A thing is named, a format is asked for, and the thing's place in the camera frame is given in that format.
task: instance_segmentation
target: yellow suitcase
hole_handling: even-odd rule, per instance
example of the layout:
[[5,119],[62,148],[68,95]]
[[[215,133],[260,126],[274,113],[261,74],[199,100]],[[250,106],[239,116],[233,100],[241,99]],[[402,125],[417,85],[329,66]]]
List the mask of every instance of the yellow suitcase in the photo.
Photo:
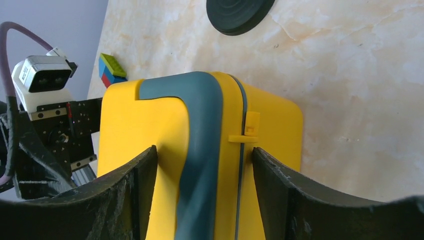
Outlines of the yellow suitcase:
[[111,85],[98,176],[156,145],[148,240],[265,239],[250,153],[299,171],[303,117],[291,101],[221,72]]

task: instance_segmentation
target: black rubber disc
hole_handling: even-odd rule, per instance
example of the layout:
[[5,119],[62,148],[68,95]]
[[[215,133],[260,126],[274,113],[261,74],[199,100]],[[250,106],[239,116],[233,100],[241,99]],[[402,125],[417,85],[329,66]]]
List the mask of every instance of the black rubber disc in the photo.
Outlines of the black rubber disc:
[[210,23],[222,34],[244,34],[258,25],[275,0],[206,0]]

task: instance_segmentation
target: red lego brick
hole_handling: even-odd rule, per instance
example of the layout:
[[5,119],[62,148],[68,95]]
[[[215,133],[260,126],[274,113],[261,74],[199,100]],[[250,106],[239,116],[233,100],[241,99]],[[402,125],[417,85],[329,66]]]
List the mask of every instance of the red lego brick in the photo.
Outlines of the red lego brick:
[[101,76],[101,81],[103,82],[106,88],[109,88],[109,86],[111,85],[111,82],[109,81],[108,77],[104,73],[103,73],[103,76]]

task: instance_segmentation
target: beige marble tabletop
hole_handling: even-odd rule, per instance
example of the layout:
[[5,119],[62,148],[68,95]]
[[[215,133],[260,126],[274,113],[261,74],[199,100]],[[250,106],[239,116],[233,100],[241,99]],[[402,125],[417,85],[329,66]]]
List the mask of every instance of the beige marble tabletop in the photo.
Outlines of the beige marble tabletop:
[[[109,0],[97,56],[130,80],[220,71],[292,100],[301,172],[389,201],[424,194],[423,21],[424,0],[276,0],[256,28],[225,36],[205,0]],[[106,90],[94,65],[89,98]]]

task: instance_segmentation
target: lego brick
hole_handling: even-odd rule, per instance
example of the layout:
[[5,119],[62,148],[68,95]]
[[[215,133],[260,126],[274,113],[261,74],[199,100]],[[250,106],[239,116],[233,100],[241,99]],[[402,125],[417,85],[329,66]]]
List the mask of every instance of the lego brick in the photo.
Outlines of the lego brick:
[[103,82],[103,84],[106,88],[108,88],[111,85],[111,82],[109,81],[106,74],[103,74],[103,76],[101,76],[101,81]]
[[103,60],[104,64],[109,69],[109,71],[112,73],[112,75],[117,76],[117,77],[122,77],[122,78],[125,78],[127,76],[127,73],[121,67],[118,60],[116,60],[116,58],[114,56],[101,53],[100,58]]
[[115,76],[110,71],[109,68],[105,68],[103,74],[106,75],[107,79],[109,79],[110,84],[122,83],[126,82],[127,79],[125,77]]
[[105,72],[106,64],[101,57],[98,58],[98,77],[102,78],[103,73]]

